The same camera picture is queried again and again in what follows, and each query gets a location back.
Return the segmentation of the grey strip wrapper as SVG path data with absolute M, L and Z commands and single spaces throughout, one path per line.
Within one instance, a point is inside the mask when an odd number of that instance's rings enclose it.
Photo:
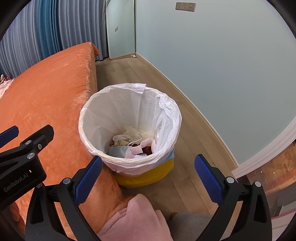
M 107 155 L 116 158 L 125 158 L 128 146 L 110 146 L 107 150 Z

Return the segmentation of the yellow trash bin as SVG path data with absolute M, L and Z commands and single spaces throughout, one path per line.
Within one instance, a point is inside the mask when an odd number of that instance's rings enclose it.
M 174 167 L 174 159 L 171 158 L 161 165 L 140 175 L 128 175 L 113 172 L 118 185 L 123 188 L 138 188 L 156 183 L 168 175 Z

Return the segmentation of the crumpled beige paper trash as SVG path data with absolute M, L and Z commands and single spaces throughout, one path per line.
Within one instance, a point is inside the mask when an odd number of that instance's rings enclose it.
M 132 146 L 133 144 L 139 144 L 147 138 L 154 138 L 153 133 L 126 126 L 124 133 L 113 136 L 110 145 L 113 147 Z

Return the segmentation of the white trash bag liner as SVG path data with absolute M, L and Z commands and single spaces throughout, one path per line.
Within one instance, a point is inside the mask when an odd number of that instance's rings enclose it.
M 109 85 L 93 94 L 80 112 L 78 130 L 89 153 L 100 156 L 114 172 L 143 174 L 174 158 L 182 115 L 167 94 L 140 83 Z M 112 138 L 127 130 L 137 140 L 152 140 L 152 154 L 118 158 L 107 154 Z

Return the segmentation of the pink bed sheet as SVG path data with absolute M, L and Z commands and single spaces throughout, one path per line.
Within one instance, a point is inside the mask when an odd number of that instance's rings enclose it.
M 9 87 L 13 83 L 13 81 L 14 81 L 14 79 L 10 79 L 10 80 L 4 81 L 0 85 L 0 99 L 3 97 L 3 95 L 5 94 L 5 92 L 9 89 Z

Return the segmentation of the small plush toy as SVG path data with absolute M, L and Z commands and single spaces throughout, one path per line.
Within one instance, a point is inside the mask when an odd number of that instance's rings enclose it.
M 11 79 L 10 76 L 5 77 L 5 76 L 2 74 L 2 75 L 1 75 L 1 78 L 0 78 L 0 83 L 3 83 L 3 82 L 8 81 L 8 80 L 10 80 L 10 79 Z

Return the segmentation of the orange plush bed blanket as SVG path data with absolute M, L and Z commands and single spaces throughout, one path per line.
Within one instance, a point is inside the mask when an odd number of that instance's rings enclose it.
M 1 98 L 1 132 L 17 126 L 19 135 L 1 151 L 21 141 L 45 125 L 54 129 L 54 138 L 38 154 L 47 178 L 45 185 L 72 178 L 93 158 L 78 132 L 80 111 L 97 92 L 95 56 L 91 43 L 75 45 L 33 65 L 19 75 Z M 95 231 L 119 210 L 126 208 L 124 197 L 110 169 L 104 164 L 86 202 L 79 205 Z

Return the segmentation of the grey trousers leg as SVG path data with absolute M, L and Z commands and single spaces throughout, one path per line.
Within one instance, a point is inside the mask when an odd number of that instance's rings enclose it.
M 195 241 L 203 232 L 211 215 L 181 212 L 175 214 L 168 226 L 174 241 Z

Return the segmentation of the pink sleeve clothing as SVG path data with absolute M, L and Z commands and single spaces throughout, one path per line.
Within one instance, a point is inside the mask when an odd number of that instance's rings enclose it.
M 137 194 L 110 218 L 98 233 L 101 240 L 172 240 L 171 233 L 160 210 L 154 210 L 150 201 Z

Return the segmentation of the grey blue curtain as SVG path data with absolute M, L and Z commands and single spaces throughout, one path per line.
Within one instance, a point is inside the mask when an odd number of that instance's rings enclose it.
M 30 1 L 1 39 L 1 74 L 17 77 L 41 60 L 92 42 L 108 56 L 105 1 Z

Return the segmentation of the red snack wrapper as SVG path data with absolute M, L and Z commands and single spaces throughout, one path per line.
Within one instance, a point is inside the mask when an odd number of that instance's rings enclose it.
M 142 153 L 146 154 L 147 156 L 152 154 L 152 147 L 151 146 L 145 146 L 142 148 Z

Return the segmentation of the white baseboard trim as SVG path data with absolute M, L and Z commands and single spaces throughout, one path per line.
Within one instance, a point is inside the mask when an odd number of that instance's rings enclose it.
M 231 171 L 237 168 L 238 162 L 227 145 L 191 100 L 143 56 L 136 53 L 136 57 L 148 69 L 147 76 L 153 82 L 152 86 L 168 94 L 177 102 L 185 125 L 198 139 L 199 149 L 205 151 L 214 164 L 227 167 Z

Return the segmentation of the white door frame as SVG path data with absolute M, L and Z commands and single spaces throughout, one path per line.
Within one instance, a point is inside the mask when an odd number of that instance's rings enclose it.
M 256 170 L 280 154 L 295 140 L 295 129 L 296 126 L 294 118 L 285 130 L 269 145 L 233 170 L 233 176 L 235 178 L 240 178 Z

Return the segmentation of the standing mirror gold frame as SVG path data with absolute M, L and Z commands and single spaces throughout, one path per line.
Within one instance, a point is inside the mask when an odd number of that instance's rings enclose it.
M 132 57 L 136 52 L 135 1 L 107 1 L 106 29 L 110 59 Z

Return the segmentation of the brown wall switch panel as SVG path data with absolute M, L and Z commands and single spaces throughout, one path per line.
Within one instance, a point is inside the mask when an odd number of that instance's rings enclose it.
M 196 3 L 176 2 L 175 10 L 194 12 Z

